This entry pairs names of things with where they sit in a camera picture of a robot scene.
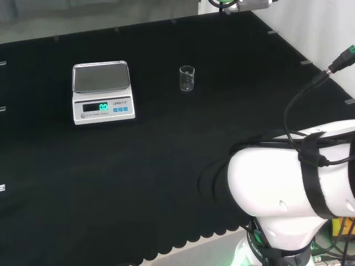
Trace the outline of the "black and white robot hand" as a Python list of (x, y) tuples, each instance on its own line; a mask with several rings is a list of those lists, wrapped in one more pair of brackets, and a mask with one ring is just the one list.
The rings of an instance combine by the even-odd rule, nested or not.
[(239, 0), (218, 1), (217, 3), (221, 6), (221, 8), (219, 9), (219, 12), (225, 12), (226, 14), (230, 14), (232, 12), (239, 11)]

